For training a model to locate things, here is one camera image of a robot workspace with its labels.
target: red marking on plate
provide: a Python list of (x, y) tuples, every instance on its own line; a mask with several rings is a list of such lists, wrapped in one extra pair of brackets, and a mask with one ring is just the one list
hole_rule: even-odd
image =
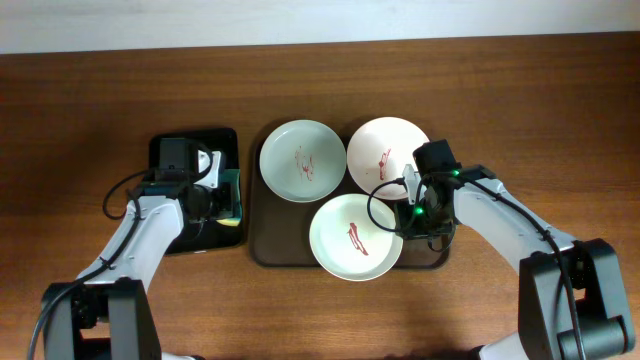
[(391, 149), (387, 150), (386, 153), (382, 153), (382, 158), (378, 163), (378, 166), (380, 166), (380, 180), (384, 180), (384, 177), (387, 175), (387, 160), (389, 160), (390, 152)]
[(300, 180), (302, 180), (302, 174), (307, 174), (307, 180), (313, 181), (313, 155), (309, 156), (309, 161), (307, 161), (307, 157), (302, 153), (302, 146), (300, 146), (299, 149), (296, 150), (294, 158), (296, 159), (296, 167), (300, 173)]
[(356, 250), (362, 252), (364, 256), (369, 256), (369, 253), (367, 253), (364, 245), (362, 245), (362, 241), (360, 241), (360, 238), (358, 237), (358, 227), (356, 226), (356, 224), (349, 224), (349, 232), (347, 232), (347, 234), (349, 234), (349, 237), (351, 238), (353, 247), (356, 248)]

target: wooden table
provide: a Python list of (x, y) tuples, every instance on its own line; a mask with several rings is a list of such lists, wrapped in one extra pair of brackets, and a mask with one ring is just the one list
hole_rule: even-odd
[[(246, 205), (258, 135), (299, 118), (349, 135), (391, 115), (448, 139), (542, 218), (610, 242), (637, 325), (638, 114), (637, 33), (2, 56), (0, 358), (24, 356), (43, 291), (106, 244), (102, 197), (155, 134), (235, 128)], [(247, 246), (166, 258), (149, 301), (165, 351), (363, 359), (495, 341), (516, 330), (517, 295), (462, 229), (444, 268), (365, 283), (264, 269)]]

